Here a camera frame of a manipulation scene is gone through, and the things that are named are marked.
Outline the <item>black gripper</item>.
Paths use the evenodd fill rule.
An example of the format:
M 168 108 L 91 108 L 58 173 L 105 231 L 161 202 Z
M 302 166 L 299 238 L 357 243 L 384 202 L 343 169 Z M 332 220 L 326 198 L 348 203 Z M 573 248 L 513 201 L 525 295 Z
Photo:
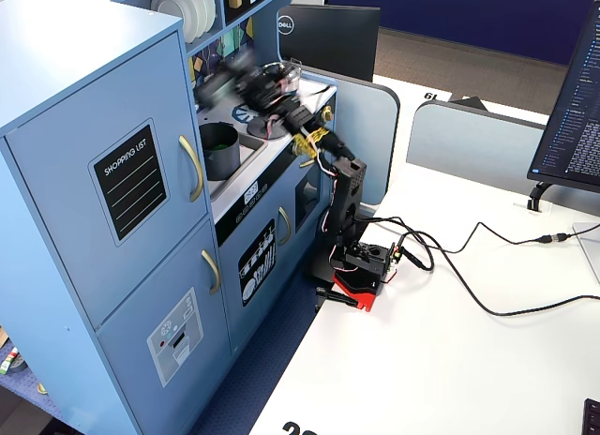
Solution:
M 259 114 L 284 116 L 289 97 L 283 88 L 288 84 L 282 72 L 261 73 L 251 54 L 238 54 L 225 61 L 226 87 L 222 92 L 220 106 L 230 111 L 248 105 Z M 234 86 L 241 83 L 241 96 Z

